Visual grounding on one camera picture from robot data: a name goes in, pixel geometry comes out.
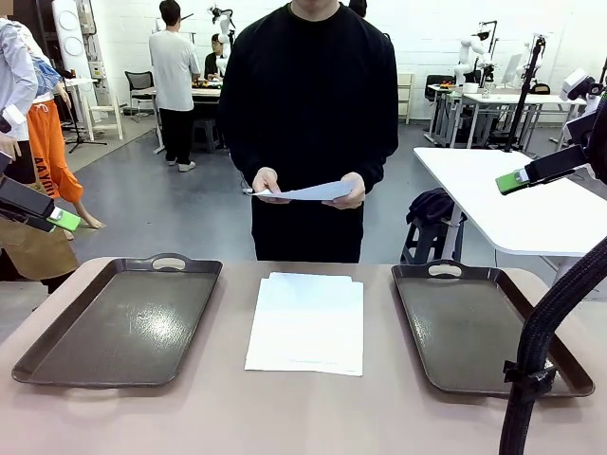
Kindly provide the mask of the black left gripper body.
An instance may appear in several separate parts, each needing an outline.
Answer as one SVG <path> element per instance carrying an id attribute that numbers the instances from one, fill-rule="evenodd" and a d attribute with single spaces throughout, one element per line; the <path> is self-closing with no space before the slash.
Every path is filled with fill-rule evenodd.
<path id="1" fill-rule="evenodd" d="M 47 222 L 54 202 L 46 194 L 11 178 L 1 179 L 1 215 L 10 220 L 39 219 Z"/>

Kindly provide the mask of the person's right hand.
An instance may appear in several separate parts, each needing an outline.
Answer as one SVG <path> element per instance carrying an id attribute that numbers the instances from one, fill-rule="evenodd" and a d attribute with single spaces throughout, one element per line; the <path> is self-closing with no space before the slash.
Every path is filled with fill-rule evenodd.
<path id="1" fill-rule="evenodd" d="M 281 193 L 278 185 L 278 174 L 271 168 L 263 167 L 252 181 L 253 192 L 265 203 L 283 205 L 290 203 L 289 199 L 276 198 L 275 193 Z"/>

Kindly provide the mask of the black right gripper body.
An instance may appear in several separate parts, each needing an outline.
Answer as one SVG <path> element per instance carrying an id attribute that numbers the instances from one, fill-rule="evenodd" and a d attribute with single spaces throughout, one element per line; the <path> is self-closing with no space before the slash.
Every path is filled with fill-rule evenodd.
<path id="1" fill-rule="evenodd" d="M 572 145 L 559 152 L 553 153 L 552 178 L 574 173 L 577 168 L 585 166 L 588 163 L 588 157 L 581 145 Z"/>

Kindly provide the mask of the person's left hand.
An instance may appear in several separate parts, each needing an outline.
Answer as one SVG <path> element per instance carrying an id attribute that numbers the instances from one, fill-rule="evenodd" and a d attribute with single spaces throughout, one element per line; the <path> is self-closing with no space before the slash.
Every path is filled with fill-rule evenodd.
<path id="1" fill-rule="evenodd" d="M 331 201 L 323 201 L 322 203 L 335 209 L 359 208 L 363 204 L 366 197 L 366 189 L 363 178 L 358 173 L 348 173 L 341 179 L 341 181 L 351 184 L 352 190 L 343 197 L 333 199 Z"/>

